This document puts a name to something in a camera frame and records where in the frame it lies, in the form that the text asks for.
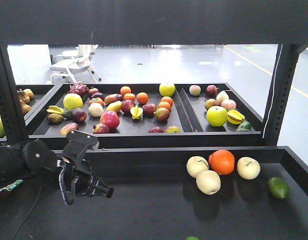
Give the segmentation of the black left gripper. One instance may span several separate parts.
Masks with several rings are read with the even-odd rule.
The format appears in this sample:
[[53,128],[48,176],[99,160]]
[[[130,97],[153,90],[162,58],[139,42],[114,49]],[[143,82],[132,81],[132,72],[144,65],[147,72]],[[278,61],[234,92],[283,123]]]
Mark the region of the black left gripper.
[[105,185],[85,157],[76,160],[73,155],[55,153],[39,139],[23,143],[21,156],[28,171],[24,179],[37,177],[42,183],[56,181],[67,206],[74,203],[75,196],[110,199],[114,193],[115,189]]

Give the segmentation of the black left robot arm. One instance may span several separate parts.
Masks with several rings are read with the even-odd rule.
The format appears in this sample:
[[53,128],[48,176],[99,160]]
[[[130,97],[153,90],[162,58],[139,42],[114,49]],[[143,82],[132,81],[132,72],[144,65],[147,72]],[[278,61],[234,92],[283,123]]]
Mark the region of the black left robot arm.
[[41,140],[0,146],[0,189],[18,180],[40,176],[45,182],[56,178],[63,201],[72,205],[76,196],[111,198],[114,188],[85,160],[87,150],[94,150],[97,140],[70,140],[61,153],[50,150]]

